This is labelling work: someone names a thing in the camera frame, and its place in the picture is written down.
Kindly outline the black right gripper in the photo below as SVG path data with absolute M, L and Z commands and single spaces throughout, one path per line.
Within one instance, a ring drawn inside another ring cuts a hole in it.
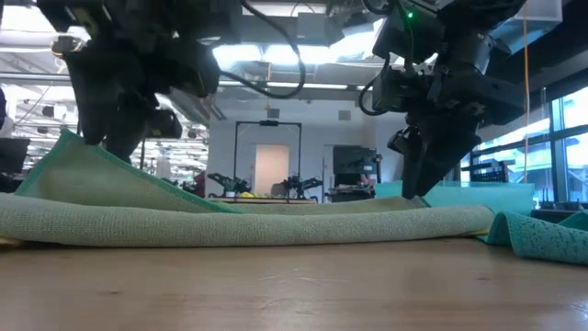
M 401 194 L 422 197 L 481 142 L 482 125 L 524 114 L 523 89 L 479 71 L 439 71 L 429 63 L 388 65 L 371 81 L 370 114 L 403 113 Z

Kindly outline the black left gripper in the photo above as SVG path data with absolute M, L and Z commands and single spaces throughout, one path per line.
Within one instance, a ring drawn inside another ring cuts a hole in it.
M 80 51 L 65 55 L 85 143 L 107 139 L 125 163 L 144 137 L 158 94 L 217 92 L 220 67 L 211 48 L 174 29 L 95 27 Z

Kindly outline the sage green microfiber towel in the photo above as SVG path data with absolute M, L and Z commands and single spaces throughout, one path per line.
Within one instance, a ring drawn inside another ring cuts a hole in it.
M 98 247 L 322 245 L 479 234 L 484 206 L 388 198 L 317 205 L 213 202 L 65 131 L 14 193 L 0 193 L 0 238 Z

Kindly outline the teal microfiber towel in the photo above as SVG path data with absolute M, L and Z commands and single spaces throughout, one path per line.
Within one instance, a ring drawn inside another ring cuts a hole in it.
M 499 212 L 486 235 L 487 245 L 510 247 L 518 257 L 588 266 L 588 212 L 549 223 L 514 212 Z

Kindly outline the black perforated panel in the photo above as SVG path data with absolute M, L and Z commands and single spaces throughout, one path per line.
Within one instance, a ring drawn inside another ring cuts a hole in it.
M 491 161 L 469 167 L 469 180 L 473 182 L 507 183 L 508 167 L 504 161 Z

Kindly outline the teal translucent plastic bin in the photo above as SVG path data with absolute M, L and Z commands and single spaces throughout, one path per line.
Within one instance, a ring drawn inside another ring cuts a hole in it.
M 500 211 L 529 215 L 534 193 L 533 184 L 440 182 L 413 199 L 424 205 L 413 214 L 423 219 L 491 219 Z

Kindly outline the dark monitor screen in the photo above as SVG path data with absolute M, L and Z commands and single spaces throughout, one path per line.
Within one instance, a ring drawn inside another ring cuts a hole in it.
M 0 138 L 0 173 L 20 173 L 30 139 Z

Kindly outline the long ceiling light strip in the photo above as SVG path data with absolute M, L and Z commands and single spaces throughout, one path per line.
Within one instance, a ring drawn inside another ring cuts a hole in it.
M 0 72 L 0 83 L 4 84 L 27 84 L 27 85 L 50 85 L 69 86 L 71 84 L 70 76 L 67 74 L 28 74 L 28 73 L 9 73 Z M 294 88 L 296 83 L 289 82 L 254 82 L 256 86 L 262 88 L 276 87 L 276 88 Z M 308 89 L 325 89 L 325 90 L 341 90 L 341 91 L 361 91 L 364 86 L 357 85 L 341 85 L 341 84 L 317 84 L 306 83 L 304 85 Z

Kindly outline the pale pink door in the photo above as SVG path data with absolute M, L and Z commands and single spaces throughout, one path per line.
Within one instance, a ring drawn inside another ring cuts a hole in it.
M 274 184 L 288 176 L 289 147 L 281 144 L 258 144 L 254 162 L 254 192 L 270 194 Z

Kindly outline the background wooden table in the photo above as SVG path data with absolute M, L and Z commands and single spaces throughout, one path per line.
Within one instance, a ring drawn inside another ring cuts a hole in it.
M 302 205 L 314 205 L 317 204 L 316 200 L 312 199 L 278 199 L 278 198 L 208 198 L 209 201 L 222 202 L 229 204 L 302 204 Z

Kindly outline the grey ceiling box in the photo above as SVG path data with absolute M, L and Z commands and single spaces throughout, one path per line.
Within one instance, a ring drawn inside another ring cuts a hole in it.
M 296 36 L 301 40 L 312 42 L 324 41 L 326 37 L 327 17 L 324 14 L 298 13 Z

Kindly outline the black gantry frame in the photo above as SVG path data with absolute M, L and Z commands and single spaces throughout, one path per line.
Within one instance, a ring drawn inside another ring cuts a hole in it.
M 299 175 L 301 170 L 301 129 L 295 122 L 277 120 L 237 121 L 234 129 L 233 170 L 235 177 L 247 180 L 252 193 L 262 197 L 276 196 L 275 186 L 288 177 Z M 288 176 L 274 184 L 270 194 L 254 192 L 255 150 L 258 144 L 281 144 L 289 147 Z

